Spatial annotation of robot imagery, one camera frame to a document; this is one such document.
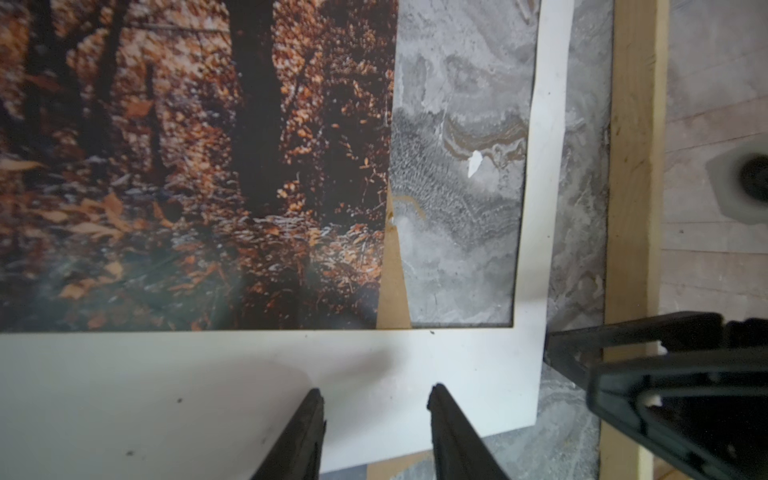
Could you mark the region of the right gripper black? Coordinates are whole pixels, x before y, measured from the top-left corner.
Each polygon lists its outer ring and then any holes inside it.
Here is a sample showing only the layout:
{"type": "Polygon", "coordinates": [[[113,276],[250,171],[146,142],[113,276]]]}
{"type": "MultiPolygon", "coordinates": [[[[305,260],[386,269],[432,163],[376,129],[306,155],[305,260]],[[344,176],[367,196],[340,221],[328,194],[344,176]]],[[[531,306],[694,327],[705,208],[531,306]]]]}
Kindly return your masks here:
{"type": "Polygon", "coordinates": [[[766,478],[766,320],[683,311],[551,332],[544,362],[588,387],[592,413],[690,477],[766,478]],[[581,358],[631,346],[667,352],[603,365],[581,358]]]}

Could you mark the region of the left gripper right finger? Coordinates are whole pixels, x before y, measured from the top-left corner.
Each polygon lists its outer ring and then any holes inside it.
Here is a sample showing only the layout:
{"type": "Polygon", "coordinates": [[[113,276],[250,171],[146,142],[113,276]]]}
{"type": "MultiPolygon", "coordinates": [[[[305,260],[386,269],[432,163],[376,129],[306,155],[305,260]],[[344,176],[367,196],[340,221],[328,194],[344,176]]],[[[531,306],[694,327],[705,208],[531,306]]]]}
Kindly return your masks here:
{"type": "Polygon", "coordinates": [[[432,388],[427,409],[437,480],[508,479],[445,385],[432,388]]]}

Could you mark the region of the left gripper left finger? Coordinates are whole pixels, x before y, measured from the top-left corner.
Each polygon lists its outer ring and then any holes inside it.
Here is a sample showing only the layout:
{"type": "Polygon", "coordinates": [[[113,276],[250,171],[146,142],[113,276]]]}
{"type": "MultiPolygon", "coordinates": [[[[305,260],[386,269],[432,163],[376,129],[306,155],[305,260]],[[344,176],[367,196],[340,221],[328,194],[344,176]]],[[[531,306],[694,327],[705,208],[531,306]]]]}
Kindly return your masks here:
{"type": "Polygon", "coordinates": [[[324,399],[311,389],[292,415],[252,480],[318,480],[326,432],[324,399]]]}

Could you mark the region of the white photo mat board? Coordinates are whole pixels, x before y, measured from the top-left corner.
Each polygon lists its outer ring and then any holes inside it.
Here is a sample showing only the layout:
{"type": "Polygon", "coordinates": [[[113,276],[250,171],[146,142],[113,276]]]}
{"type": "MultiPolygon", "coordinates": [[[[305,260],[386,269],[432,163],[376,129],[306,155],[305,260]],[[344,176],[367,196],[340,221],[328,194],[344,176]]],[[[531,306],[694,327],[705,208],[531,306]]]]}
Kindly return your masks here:
{"type": "Polygon", "coordinates": [[[5,479],[246,479],[319,388],[321,465],[420,450],[447,382],[530,425],[571,1],[398,5],[388,187],[410,329],[5,332],[5,479]]]}

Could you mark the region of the autumn forest photo print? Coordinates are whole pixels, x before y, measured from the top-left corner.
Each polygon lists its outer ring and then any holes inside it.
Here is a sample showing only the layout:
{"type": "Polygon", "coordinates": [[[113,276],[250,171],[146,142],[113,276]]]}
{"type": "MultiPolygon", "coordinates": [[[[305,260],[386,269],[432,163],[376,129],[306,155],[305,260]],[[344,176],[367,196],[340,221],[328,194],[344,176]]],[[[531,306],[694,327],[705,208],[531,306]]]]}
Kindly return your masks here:
{"type": "Polygon", "coordinates": [[[394,1],[5,1],[5,332],[372,329],[394,1]]]}

